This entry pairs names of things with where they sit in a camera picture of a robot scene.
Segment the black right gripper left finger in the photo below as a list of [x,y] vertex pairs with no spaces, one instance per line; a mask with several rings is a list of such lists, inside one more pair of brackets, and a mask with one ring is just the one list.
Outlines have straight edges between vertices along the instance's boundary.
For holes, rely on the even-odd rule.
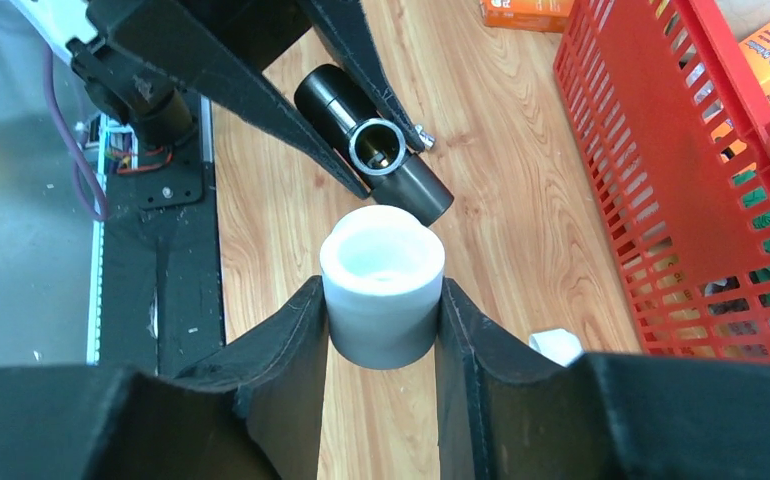
[[313,479],[328,334],[309,278],[173,378],[132,367],[0,368],[0,479]]

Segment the white plastic elbow fitting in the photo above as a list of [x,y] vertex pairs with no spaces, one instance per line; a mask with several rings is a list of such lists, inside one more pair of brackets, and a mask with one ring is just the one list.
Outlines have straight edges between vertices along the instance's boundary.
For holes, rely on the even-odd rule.
[[535,352],[562,367],[568,367],[584,354],[580,339],[572,332],[556,328],[540,331],[528,337]]

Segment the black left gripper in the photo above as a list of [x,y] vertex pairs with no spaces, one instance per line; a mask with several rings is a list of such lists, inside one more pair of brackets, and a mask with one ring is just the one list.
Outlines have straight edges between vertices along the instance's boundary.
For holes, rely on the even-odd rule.
[[360,1],[92,1],[87,18],[115,52],[296,148],[364,199],[367,189],[346,162],[263,74],[312,26],[408,146],[425,150],[384,71]]

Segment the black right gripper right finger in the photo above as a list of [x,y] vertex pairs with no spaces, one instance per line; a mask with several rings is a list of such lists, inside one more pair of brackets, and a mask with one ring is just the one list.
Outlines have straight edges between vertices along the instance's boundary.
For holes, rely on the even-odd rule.
[[443,283],[444,479],[770,479],[770,365],[587,353],[567,367]]

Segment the white plastic pipe fitting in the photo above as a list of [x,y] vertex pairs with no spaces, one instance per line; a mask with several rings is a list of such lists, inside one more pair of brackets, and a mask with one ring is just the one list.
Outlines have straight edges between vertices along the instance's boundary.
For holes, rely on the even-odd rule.
[[442,240],[403,209],[369,205],[342,217],[319,252],[337,352],[373,370],[422,358],[437,335],[445,260]]

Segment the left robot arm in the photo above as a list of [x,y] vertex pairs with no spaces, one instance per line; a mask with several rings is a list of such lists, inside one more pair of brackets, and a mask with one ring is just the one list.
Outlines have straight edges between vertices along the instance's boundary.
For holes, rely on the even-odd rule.
[[93,102],[152,146],[179,141],[149,129],[178,89],[194,91],[309,156],[359,198],[367,189],[336,150],[265,77],[265,69],[314,31],[330,56],[408,145],[424,143],[384,72],[358,1],[91,1],[96,34],[68,43],[71,66]]

